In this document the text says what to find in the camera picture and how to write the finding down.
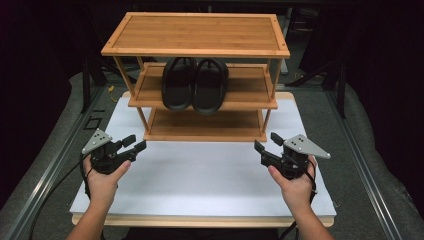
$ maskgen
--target human hand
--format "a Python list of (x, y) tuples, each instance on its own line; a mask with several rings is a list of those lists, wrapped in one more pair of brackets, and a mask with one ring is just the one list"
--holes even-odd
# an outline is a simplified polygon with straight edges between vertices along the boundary
[[(314, 177), (314, 166), (317, 163), (313, 156), (309, 156), (308, 159), (313, 163), (313, 165), (308, 165), (308, 173)], [(311, 211), (312, 182), (306, 174), (303, 174), (300, 178), (288, 180), (272, 165), (268, 167), (268, 171), (274, 181), (280, 186), (283, 199), (295, 218), (302, 212)]]
[(131, 166), (129, 160), (123, 162), (113, 173), (106, 175), (98, 173), (92, 168), (90, 155), (84, 159), (84, 169), (87, 174), (88, 186), (90, 188), (90, 205), (109, 209), (115, 198), (119, 179)]

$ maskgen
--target table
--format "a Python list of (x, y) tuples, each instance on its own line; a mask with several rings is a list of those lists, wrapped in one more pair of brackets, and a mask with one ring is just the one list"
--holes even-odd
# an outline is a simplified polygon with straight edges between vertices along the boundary
[[(306, 134), (293, 95), (276, 94), (279, 108), (267, 131), (283, 138)], [(105, 132), (114, 141), (135, 133), (139, 142), (143, 126), (128, 101), (128, 94), (119, 100)], [(149, 114), (150, 109), (142, 110)], [(274, 154), (281, 151), (272, 141), (263, 144)], [(324, 225), (331, 226), (336, 212), (319, 169), (316, 179), (319, 193), (312, 207)], [(82, 184), (70, 209), (74, 224), (88, 204)], [(105, 225), (278, 228), (292, 222), (253, 142), (148, 141), (120, 180)]]

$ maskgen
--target shelf board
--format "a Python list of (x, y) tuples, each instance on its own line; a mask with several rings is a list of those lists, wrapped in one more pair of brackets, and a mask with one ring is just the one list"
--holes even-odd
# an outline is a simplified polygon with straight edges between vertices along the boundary
[[(135, 85), (130, 107), (166, 109), (162, 102), (162, 73), (165, 63), (145, 63)], [(271, 97), (272, 82), (266, 64), (227, 64), (228, 86), (220, 110), (277, 109)]]
[(194, 110), (152, 109), (145, 140), (253, 142), (266, 141), (261, 110), (218, 111), (201, 115)]

